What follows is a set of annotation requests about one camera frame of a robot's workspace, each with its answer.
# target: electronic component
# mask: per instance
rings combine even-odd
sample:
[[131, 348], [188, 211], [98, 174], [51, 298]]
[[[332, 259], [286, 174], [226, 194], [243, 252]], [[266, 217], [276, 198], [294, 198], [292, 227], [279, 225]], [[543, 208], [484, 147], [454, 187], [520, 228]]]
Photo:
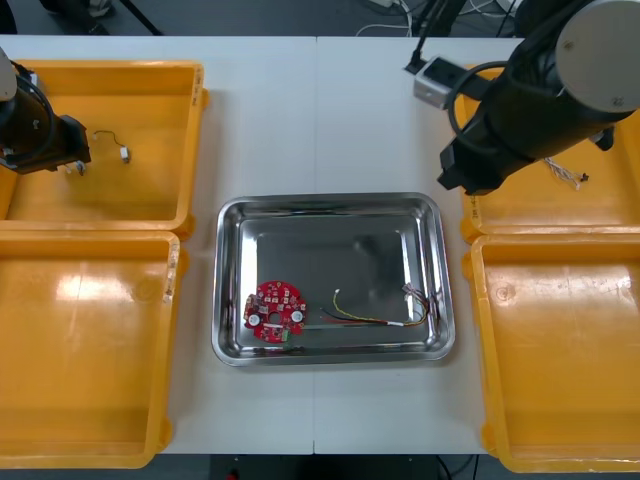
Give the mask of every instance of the electronic component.
[[118, 145], [120, 147], [120, 158], [122, 159], [123, 163], [129, 163], [131, 161], [131, 155], [129, 153], [129, 147], [127, 147], [125, 144], [120, 143], [118, 141], [118, 137], [116, 137], [116, 133], [112, 130], [96, 130], [95, 132], [93, 132], [93, 139], [97, 140], [98, 139], [98, 134], [99, 133], [107, 133], [111, 136], [111, 138], [113, 139], [113, 143], [115, 143], [116, 145]]
[[256, 294], [247, 298], [244, 308], [245, 327], [267, 343], [285, 343], [289, 335], [300, 335], [304, 329], [306, 303], [293, 285], [266, 282]]

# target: white table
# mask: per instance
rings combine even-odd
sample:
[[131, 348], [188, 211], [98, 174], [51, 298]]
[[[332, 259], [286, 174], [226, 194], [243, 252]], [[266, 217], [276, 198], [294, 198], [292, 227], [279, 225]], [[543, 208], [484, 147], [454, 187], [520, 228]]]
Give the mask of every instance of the white table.
[[[169, 416], [172, 453], [478, 453], [479, 356], [458, 192], [436, 182], [445, 115], [412, 97], [415, 39], [0, 37], [13, 58], [193, 59], [205, 112]], [[427, 42], [461, 63], [511, 40]], [[240, 195], [417, 191], [440, 206], [457, 339], [442, 362], [238, 369], [210, 344], [215, 217]]]

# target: stainless steel tray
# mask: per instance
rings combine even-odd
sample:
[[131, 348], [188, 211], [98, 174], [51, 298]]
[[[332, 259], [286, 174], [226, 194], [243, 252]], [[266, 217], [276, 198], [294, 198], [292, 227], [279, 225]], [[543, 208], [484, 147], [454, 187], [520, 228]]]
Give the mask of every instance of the stainless steel tray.
[[[242, 318], [247, 297], [272, 280], [307, 302], [304, 333], [286, 344], [254, 337]], [[406, 283], [431, 296], [422, 325], [336, 325], [321, 311], [340, 288], [343, 308], [406, 322]], [[213, 311], [213, 348], [233, 366], [440, 359], [455, 326], [438, 207], [417, 193], [233, 200], [218, 217]]]

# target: yellow plastic tray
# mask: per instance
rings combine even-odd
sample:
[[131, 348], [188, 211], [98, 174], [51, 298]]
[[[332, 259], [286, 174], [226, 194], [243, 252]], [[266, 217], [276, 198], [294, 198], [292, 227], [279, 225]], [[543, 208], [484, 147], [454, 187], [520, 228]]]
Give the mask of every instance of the yellow plastic tray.
[[[193, 232], [190, 215], [200, 119], [207, 103], [202, 66], [191, 62], [24, 61], [58, 115], [87, 128], [92, 162], [81, 177], [0, 168], [2, 230]], [[129, 147], [131, 163], [120, 158]]]
[[0, 234], [0, 468], [138, 468], [169, 442], [169, 232]]
[[[476, 107], [477, 102], [460, 99], [456, 105], [460, 122], [469, 119]], [[554, 157], [569, 170], [589, 175], [579, 191], [537, 162], [488, 195], [463, 193], [463, 236], [471, 242], [481, 234], [640, 233], [639, 136], [640, 116], [632, 115], [616, 127], [615, 146], [609, 152], [584, 141]]]
[[463, 267], [485, 448], [516, 472], [640, 471], [640, 235], [487, 235]]

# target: floor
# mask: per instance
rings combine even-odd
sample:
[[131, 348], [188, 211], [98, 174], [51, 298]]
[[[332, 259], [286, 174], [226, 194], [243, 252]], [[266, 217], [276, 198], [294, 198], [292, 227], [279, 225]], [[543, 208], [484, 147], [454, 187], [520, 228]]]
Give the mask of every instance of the floor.
[[[424, 0], [407, 0], [410, 8]], [[148, 35], [147, 30], [119, 2], [114, 12], [102, 20], [113, 35]], [[368, 0], [135, 0], [136, 5], [166, 35], [237, 35], [237, 36], [353, 36], [369, 24], [405, 25], [406, 17], [377, 8]], [[19, 34], [64, 35], [78, 31], [64, 19], [47, 13], [38, 0], [9, 0]], [[452, 36], [493, 37], [501, 18], [501, 10], [492, 4], [482, 8], [483, 15], [470, 5], [458, 18]], [[513, 28], [505, 25], [505, 33]], [[403, 36], [401, 28], [369, 28], [363, 36]], [[445, 455], [453, 477], [472, 480], [474, 457]], [[342, 478], [446, 478], [437, 473], [435, 457], [246, 457], [206, 455], [159, 455], [146, 468], [136, 471], [0, 471], [0, 480], [217, 480], [226, 479], [237, 470], [242, 480], [288, 480], [312, 478], [302, 476], [300, 469], [313, 465], [316, 476]], [[333, 468], [330, 472], [323, 468]], [[598, 480], [640, 479], [640, 474], [620, 475], [515, 475], [498, 460], [483, 455], [477, 472], [478, 480], [559, 480], [598, 478]]]
[[[406, 0], [410, 8], [425, 0]], [[474, 0], [476, 5], [486, 0]], [[166, 35], [238, 36], [344, 36], [365, 25], [405, 25], [400, 12], [389, 12], [368, 0], [134, 0], [135, 5]], [[19, 34], [60, 35], [77, 30], [56, 15], [47, 13], [38, 0], [9, 0]], [[486, 13], [501, 12], [487, 5]], [[463, 12], [473, 12], [465, 7]], [[452, 35], [492, 37], [500, 18], [467, 13], [455, 23]], [[112, 35], [148, 35], [148, 31], [117, 0], [114, 13], [101, 22]], [[512, 28], [511, 22], [505, 32]], [[403, 36], [404, 29], [371, 28], [364, 36]]]

